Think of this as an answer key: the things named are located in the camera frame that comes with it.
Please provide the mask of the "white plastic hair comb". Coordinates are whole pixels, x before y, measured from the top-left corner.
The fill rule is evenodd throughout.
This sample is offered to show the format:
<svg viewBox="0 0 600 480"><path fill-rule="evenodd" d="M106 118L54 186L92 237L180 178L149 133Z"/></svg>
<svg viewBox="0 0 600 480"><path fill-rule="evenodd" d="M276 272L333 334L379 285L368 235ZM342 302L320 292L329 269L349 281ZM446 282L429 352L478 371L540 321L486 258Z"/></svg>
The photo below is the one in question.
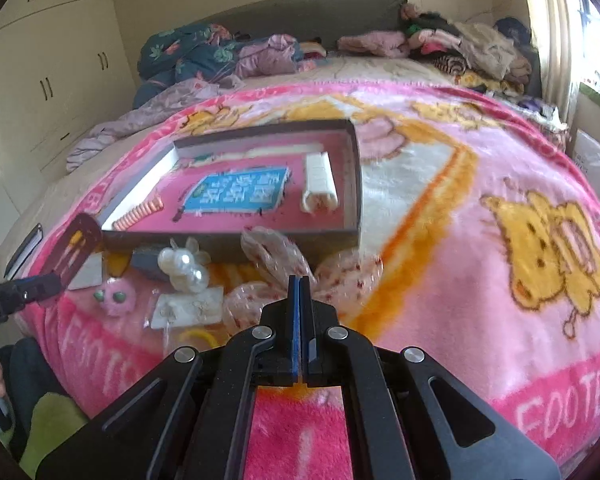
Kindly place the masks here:
<svg viewBox="0 0 600 480"><path fill-rule="evenodd" d="M326 152L306 155L300 205L307 214L315 214L319 210L332 212L339 207L332 164Z"/></svg>

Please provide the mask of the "white pearl flower clip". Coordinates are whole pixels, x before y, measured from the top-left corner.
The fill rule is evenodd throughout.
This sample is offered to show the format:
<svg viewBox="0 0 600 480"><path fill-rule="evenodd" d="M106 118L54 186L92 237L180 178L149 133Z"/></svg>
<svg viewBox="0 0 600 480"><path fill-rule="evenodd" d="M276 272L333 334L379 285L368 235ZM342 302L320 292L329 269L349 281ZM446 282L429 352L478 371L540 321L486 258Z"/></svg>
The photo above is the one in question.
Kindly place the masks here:
<svg viewBox="0 0 600 480"><path fill-rule="evenodd" d="M208 252L201 250L193 237L187 237L183 247L171 238L157 259L158 268L169 278L172 287L184 294L198 294L208 288L210 262Z"/></svg>

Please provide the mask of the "dark blue floral quilt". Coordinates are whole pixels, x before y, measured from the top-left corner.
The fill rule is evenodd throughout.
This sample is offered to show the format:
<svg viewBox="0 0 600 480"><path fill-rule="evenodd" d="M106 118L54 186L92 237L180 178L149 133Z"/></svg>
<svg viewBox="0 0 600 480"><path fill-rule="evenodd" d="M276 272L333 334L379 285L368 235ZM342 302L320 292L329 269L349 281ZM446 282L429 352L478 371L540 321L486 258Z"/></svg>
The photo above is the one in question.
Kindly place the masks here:
<svg viewBox="0 0 600 480"><path fill-rule="evenodd" d="M286 75L313 67L300 42L289 35L251 39L235 36L219 24L189 24L146 40L137 61L140 86L133 106L139 108L174 84L192 78L217 84L228 76Z"/></svg>

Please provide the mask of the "pink speckled bow pearl clip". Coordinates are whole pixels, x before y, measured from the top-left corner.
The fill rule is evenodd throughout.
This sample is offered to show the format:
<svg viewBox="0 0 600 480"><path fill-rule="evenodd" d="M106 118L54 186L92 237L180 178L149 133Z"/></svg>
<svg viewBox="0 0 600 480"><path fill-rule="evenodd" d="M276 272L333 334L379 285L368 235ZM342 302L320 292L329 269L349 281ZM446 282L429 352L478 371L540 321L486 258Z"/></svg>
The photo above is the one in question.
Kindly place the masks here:
<svg viewBox="0 0 600 480"><path fill-rule="evenodd" d="M336 252L311 269L300 248L282 233L267 228L245 231L240 246L260 274L223 298L223 324L234 335L260 322L267 304L287 296L292 276L307 278L312 297L330 304L340 320L362 311L384 273L380 257L356 248Z"/></svg>

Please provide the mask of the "cream curtain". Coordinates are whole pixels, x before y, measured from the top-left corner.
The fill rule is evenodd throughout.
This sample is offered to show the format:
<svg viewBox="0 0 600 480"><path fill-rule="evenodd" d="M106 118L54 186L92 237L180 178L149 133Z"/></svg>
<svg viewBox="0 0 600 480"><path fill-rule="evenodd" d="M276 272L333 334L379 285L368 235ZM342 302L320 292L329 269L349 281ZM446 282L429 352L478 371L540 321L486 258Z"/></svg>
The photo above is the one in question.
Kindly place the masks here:
<svg viewBox="0 0 600 480"><path fill-rule="evenodd" d="M583 67L580 0L527 0L541 65L543 100L567 124L576 114Z"/></svg>

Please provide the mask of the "pink cartoon fleece blanket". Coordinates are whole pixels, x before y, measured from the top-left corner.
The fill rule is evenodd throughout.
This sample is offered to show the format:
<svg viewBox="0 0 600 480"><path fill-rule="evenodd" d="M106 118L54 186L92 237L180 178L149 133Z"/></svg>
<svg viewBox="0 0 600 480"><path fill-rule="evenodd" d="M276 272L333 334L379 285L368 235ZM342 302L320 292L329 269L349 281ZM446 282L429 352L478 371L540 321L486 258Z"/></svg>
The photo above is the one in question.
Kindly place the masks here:
<svg viewBox="0 0 600 480"><path fill-rule="evenodd" d="M119 141L73 171L75 211L99 212L164 141L242 127L347 119L361 156L356 249L384 273L347 326L381 347L430 352L550 454L564 478L600 448L600 201L537 128L476 92L388 82L281 84L217 96ZM224 296L260 278L216 261ZM83 290L24 322L61 392L32 411L21 465L42 456L147 372L174 344L214 348L210 326L151 330L155 285L108 315Z"/></svg>

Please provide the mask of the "orange spiral hair clip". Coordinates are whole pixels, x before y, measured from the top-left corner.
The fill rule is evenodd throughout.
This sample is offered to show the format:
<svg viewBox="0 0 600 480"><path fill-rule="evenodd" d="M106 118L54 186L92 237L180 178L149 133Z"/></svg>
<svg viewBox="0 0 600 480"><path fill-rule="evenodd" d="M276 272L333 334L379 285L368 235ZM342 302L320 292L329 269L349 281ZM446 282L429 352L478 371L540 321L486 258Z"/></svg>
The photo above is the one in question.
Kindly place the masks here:
<svg viewBox="0 0 600 480"><path fill-rule="evenodd" d="M162 211L163 208L163 200L160 196L155 196L151 200L145 200L143 203L134 206L121 218L116 220L112 224L112 228L115 231L126 231L152 214Z"/></svg>

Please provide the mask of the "earring card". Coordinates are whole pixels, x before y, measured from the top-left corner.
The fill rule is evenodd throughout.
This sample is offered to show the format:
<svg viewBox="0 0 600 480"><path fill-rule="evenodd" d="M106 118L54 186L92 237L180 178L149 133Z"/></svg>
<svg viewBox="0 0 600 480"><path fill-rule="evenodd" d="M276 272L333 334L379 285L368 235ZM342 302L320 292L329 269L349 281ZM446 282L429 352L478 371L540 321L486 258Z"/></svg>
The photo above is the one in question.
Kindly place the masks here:
<svg viewBox="0 0 600 480"><path fill-rule="evenodd" d="M206 288L196 294L161 294L150 319L152 330L215 325L223 318L222 287Z"/></svg>

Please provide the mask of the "grey bed headboard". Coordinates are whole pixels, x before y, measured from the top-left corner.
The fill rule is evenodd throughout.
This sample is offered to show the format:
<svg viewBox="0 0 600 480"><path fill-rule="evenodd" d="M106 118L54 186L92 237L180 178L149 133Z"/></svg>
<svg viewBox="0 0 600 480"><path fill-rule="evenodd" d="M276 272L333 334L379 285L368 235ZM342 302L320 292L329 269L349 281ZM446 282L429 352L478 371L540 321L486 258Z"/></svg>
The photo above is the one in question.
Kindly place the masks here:
<svg viewBox="0 0 600 480"><path fill-rule="evenodd" d="M252 39L275 34L300 41L319 39L323 47L334 50L342 36L397 29L404 3L407 0L262 0L201 21Z"/></svg>

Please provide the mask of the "shallow cardboard box tray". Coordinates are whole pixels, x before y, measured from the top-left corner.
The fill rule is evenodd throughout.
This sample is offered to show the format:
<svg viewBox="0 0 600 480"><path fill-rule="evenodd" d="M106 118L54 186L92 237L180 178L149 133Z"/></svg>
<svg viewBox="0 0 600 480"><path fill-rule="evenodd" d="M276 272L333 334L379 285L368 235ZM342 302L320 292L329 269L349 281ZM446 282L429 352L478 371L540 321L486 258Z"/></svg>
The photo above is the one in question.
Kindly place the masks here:
<svg viewBox="0 0 600 480"><path fill-rule="evenodd" d="M315 264L358 246L362 177L347 119L281 122L164 141L140 158L97 221L110 248L195 237L240 261L242 232L284 234Z"/></svg>

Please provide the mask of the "cream wardrobe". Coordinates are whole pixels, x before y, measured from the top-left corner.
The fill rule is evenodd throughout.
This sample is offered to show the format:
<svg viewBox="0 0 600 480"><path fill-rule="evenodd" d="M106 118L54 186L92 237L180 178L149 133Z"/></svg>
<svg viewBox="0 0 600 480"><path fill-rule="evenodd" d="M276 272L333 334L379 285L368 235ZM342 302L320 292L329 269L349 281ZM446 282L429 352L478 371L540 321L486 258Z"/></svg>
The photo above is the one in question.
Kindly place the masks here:
<svg viewBox="0 0 600 480"><path fill-rule="evenodd" d="M70 148L131 106L114 0L6 0L0 11L0 246Z"/></svg>

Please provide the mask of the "pink folded garment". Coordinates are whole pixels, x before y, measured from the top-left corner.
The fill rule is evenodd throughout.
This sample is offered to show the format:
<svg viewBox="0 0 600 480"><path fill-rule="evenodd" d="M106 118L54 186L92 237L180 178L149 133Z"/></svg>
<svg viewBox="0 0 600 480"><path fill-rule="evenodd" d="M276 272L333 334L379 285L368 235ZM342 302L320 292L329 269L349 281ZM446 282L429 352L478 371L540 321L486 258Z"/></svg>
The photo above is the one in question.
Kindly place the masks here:
<svg viewBox="0 0 600 480"><path fill-rule="evenodd" d="M381 58L407 58L410 47L403 32L374 30L358 36L343 36L338 39L339 51L370 54Z"/></svg>

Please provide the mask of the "pile of clothes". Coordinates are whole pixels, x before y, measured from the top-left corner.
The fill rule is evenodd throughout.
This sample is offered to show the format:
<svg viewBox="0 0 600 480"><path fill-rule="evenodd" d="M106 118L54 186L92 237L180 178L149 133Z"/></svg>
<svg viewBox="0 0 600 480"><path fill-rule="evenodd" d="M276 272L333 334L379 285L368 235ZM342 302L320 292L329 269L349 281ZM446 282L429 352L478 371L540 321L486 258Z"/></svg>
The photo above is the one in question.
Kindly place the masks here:
<svg viewBox="0 0 600 480"><path fill-rule="evenodd" d="M532 81L533 64L515 40L486 24L454 24L437 12L413 3L400 10L408 52L452 76L472 70L493 81L506 81L520 91Z"/></svg>

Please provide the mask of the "lilac crumpled blanket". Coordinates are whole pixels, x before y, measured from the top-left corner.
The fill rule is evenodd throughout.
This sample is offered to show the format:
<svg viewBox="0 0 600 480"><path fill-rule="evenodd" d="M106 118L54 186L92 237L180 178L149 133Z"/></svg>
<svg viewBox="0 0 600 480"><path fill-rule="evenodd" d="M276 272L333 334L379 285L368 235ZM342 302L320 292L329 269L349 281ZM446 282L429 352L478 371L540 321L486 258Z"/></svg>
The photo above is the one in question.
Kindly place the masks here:
<svg viewBox="0 0 600 480"><path fill-rule="evenodd" d="M71 174L112 144L155 127L187 107L242 88L247 78L297 73L301 61L300 44L286 34L245 44L238 52L237 66L232 70L226 68L210 81L196 74L169 88L159 89L136 110L91 128L67 155L66 170Z"/></svg>

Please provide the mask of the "dark maroon hair clip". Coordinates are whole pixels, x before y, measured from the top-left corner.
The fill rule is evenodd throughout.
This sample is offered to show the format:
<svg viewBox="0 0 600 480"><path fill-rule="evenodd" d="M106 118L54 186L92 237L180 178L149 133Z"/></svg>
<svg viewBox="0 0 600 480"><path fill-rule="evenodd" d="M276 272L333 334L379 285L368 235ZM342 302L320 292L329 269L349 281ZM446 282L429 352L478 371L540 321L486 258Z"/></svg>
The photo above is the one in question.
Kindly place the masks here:
<svg viewBox="0 0 600 480"><path fill-rule="evenodd" d="M90 214L81 212L70 221L40 271L44 278L41 307L57 304L101 240L102 230Z"/></svg>

